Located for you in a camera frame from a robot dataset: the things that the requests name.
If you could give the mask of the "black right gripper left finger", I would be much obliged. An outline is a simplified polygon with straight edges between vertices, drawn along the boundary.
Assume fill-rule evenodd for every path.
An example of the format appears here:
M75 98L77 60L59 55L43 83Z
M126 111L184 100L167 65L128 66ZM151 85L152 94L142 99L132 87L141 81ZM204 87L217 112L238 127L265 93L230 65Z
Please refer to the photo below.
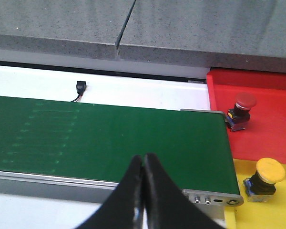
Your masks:
M141 229L143 227L142 158L135 155L118 186L105 202L77 228Z

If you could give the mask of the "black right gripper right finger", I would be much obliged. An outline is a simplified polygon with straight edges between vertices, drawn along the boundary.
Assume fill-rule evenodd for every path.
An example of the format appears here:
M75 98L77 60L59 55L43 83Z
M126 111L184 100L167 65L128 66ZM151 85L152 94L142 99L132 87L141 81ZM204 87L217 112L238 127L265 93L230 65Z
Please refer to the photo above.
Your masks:
M144 157L143 195L150 229L221 229L182 193L154 153Z

